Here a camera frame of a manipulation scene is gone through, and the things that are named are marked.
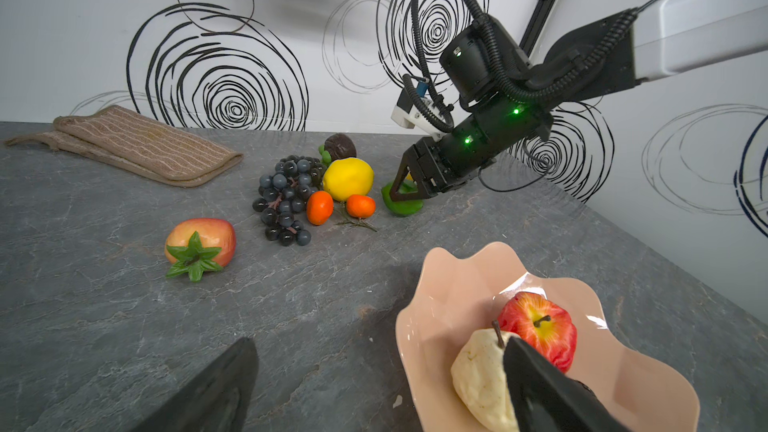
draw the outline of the small orange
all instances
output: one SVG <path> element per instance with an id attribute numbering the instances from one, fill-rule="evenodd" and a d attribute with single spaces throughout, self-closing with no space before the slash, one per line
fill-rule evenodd
<path id="1" fill-rule="evenodd" d="M 333 214 L 333 197 L 324 190 L 312 194 L 306 201 L 306 219 L 314 226 L 326 223 L 328 217 Z"/>
<path id="2" fill-rule="evenodd" d="M 346 200 L 346 211 L 353 217 L 368 218 L 376 211 L 376 201 L 368 196 L 350 196 Z"/>

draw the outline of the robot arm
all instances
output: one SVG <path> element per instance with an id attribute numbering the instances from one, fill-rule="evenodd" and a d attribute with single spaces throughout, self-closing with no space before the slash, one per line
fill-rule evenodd
<path id="1" fill-rule="evenodd" d="M 479 176 L 516 142 L 547 140 L 550 110 L 561 102 L 768 50 L 768 0 L 650 0 L 572 30 L 543 63 L 531 66 L 502 24 L 473 8 L 474 0 L 464 1 L 475 20 L 448 44 L 440 63 L 471 115 L 453 125 L 451 107 L 434 91 L 425 60 L 415 87 L 403 77 L 392 118 L 429 136 L 403 155 L 390 191 L 394 201 L 448 192 Z M 418 12 L 418 0 L 412 0 L 412 11 Z M 418 191 L 400 193 L 409 173 Z"/>

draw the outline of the scalloped bowl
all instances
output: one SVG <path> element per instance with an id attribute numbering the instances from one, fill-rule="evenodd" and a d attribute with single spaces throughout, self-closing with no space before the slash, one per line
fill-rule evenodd
<path id="1" fill-rule="evenodd" d="M 397 316 L 397 347 L 425 432 L 487 430 L 456 395 L 450 369 L 472 332 L 491 327 L 520 291 L 571 314 L 578 346 L 566 375 L 588 385 L 620 422 L 635 432 L 696 431 L 694 388 L 672 367 L 623 346 L 588 285 L 529 274 L 509 245 L 494 242 L 466 259 L 429 251 L 413 300 Z"/>

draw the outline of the metal frame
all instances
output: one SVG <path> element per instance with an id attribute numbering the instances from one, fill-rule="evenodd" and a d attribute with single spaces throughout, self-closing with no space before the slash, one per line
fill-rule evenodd
<path id="1" fill-rule="evenodd" d="M 554 2 L 555 0 L 539 0 L 538 4 L 536 4 L 536 8 L 533 11 L 531 20 L 528 22 L 528 26 L 525 28 L 525 34 L 523 34 L 523 38 L 520 41 L 520 47 L 529 56 L 533 51 L 534 45 L 536 45 L 538 37 L 542 34 L 542 29 L 544 28 L 544 24 L 547 22 L 547 18 L 549 18 L 550 13 L 552 12 Z"/>

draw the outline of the yellow lemon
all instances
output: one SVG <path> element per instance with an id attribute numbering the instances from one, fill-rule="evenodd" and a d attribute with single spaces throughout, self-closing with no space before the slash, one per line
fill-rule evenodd
<path id="1" fill-rule="evenodd" d="M 322 178 L 322 188 L 333 200 L 344 202 L 355 194 L 367 196 L 373 187 L 373 169 L 356 157 L 334 160 Z"/>

